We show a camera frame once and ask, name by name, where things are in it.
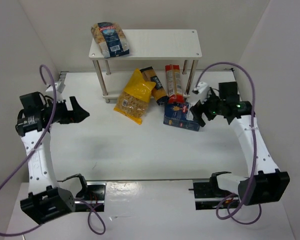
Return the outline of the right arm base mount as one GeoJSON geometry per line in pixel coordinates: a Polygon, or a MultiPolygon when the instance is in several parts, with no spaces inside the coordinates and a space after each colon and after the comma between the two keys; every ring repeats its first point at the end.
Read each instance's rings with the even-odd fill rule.
{"type": "Polygon", "coordinates": [[[192,187],[188,190],[194,195],[195,209],[197,211],[215,210],[219,202],[231,194],[226,190],[215,189],[208,178],[193,180],[192,187]]]}

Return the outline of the yellow macaroni bag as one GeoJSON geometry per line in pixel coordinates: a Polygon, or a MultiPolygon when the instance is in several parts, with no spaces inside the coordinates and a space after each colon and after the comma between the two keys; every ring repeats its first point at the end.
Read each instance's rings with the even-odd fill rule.
{"type": "Polygon", "coordinates": [[[146,81],[141,71],[136,68],[119,95],[113,110],[141,125],[155,85],[154,82],[146,81]]]}

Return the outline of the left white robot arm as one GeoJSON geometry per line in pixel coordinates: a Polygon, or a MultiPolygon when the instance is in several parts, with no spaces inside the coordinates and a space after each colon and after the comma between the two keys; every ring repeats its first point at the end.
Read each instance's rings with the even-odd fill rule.
{"type": "Polygon", "coordinates": [[[40,92],[20,96],[23,106],[15,129],[29,157],[28,197],[20,201],[21,210],[39,225],[72,213],[76,209],[73,194],[59,186],[51,157],[50,130],[53,123],[80,123],[89,117],[74,96],[53,104],[53,98],[40,92]]]}

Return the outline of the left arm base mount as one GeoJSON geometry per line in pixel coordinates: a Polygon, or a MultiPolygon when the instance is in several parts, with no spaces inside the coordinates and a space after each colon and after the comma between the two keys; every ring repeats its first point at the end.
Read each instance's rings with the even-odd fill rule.
{"type": "Polygon", "coordinates": [[[105,182],[88,182],[87,188],[85,190],[80,190],[75,195],[75,198],[86,201],[96,212],[104,212],[106,185],[105,182]]]}

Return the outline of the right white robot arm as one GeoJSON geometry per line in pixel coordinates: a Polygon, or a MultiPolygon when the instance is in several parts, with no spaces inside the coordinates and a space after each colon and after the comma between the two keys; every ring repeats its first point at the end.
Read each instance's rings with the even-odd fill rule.
{"type": "Polygon", "coordinates": [[[237,176],[229,171],[213,173],[209,182],[214,193],[218,196],[233,193],[246,206],[279,201],[290,176],[281,171],[271,157],[253,115],[252,104],[241,100],[235,81],[219,83],[218,87],[218,91],[214,91],[201,81],[193,89],[200,100],[190,111],[201,127],[216,116],[226,119],[238,138],[249,176],[237,176]]]}

